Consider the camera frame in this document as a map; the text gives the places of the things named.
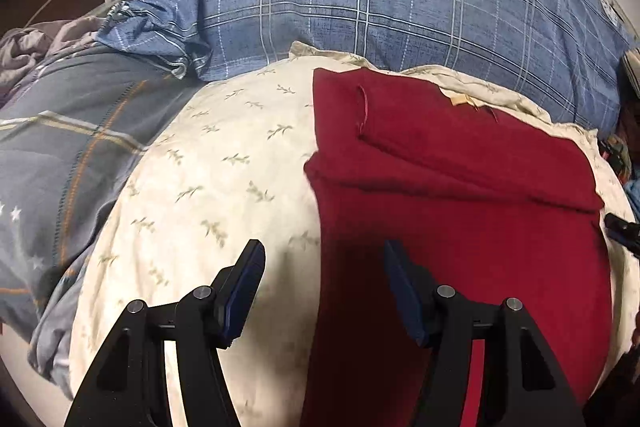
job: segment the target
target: plaid pattern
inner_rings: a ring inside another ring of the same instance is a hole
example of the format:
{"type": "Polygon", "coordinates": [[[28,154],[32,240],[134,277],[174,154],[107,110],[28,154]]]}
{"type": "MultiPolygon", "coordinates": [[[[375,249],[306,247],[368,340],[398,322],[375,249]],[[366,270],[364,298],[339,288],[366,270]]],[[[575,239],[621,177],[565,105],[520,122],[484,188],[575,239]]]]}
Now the plaid pattern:
{"type": "Polygon", "coordinates": [[[294,40],[394,71],[441,64],[602,135],[618,118],[615,71],[630,42],[599,0],[132,0],[98,40],[205,81],[286,57],[294,40]]]}

